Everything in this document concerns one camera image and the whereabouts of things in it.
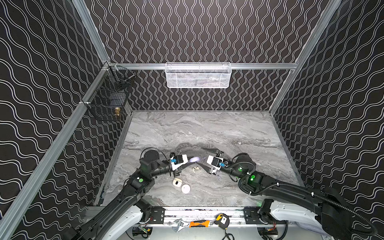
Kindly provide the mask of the purple earbud charging case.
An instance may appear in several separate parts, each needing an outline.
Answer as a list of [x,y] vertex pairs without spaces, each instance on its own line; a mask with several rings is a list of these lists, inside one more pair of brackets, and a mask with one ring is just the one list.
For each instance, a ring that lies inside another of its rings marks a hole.
[[195,162],[198,162],[198,161],[200,161],[199,157],[193,157],[193,158],[190,159],[191,163],[195,163]]

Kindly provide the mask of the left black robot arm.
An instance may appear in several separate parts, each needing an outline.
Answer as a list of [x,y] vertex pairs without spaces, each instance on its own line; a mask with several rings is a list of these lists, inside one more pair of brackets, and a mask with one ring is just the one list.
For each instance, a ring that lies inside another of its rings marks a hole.
[[63,240],[116,240],[131,226],[151,220],[151,205],[142,197],[155,184],[155,178],[179,173],[200,160],[199,157],[170,153],[160,159],[161,151],[147,148],[140,157],[140,167],[125,181],[118,195],[96,216],[78,228],[70,228],[63,234]]

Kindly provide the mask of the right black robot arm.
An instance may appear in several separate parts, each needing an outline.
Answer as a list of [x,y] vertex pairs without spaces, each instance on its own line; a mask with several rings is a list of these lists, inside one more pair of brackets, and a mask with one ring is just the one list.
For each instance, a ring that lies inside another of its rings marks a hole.
[[207,173],[225,173],[249,196],[266,196],[259,217],[268,221],[293,221],[320,229],[338,240],[350,240],[353,234],[376,236],[378,229],[367,218],[352,210],[344,198],[333,188],[305,188],[277,180],[256,170],[249,154],[240,153],[231,160],[218,149],[205,161],[198,161]]

